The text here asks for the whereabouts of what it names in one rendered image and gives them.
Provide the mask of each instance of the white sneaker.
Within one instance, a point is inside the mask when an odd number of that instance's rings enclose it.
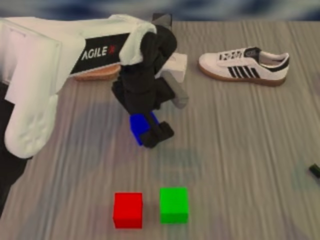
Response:
[[[216,80],[250,82],[275,87],[283,84],[289,69],[289,54],[272,54],[258,47],[205,53],[200,70]]]

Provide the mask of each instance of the shoelace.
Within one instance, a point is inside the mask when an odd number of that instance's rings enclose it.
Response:
[[[240,50],[226,51],[226,52],[222,52],[219,55],[219,60],[226,61],[226,60],[230,60],[230,59],[239,59],[242,57],[242,55],[243,55],[243,53]]]

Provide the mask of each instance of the green cube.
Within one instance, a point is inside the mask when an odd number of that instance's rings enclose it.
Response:
[[[189,218],[188,190],[186,187],[160,189],[160,221],[162,224],[185,224]]]

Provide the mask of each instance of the table surface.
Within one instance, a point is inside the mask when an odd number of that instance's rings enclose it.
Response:
[[[12,189],[1,240],[317,240],[320,183],[320,23],[174,22],[188,55],[187,108],[156,112],[175,136],[137,146],[111,82],[69,79],[46,147]],[[206,52],[258,46],[288,52],[284,85],[209,79]],[[190,220],[161,225],[159,189],[185,186]],[[115,230],[115,192],[142,192],[142,230]]]

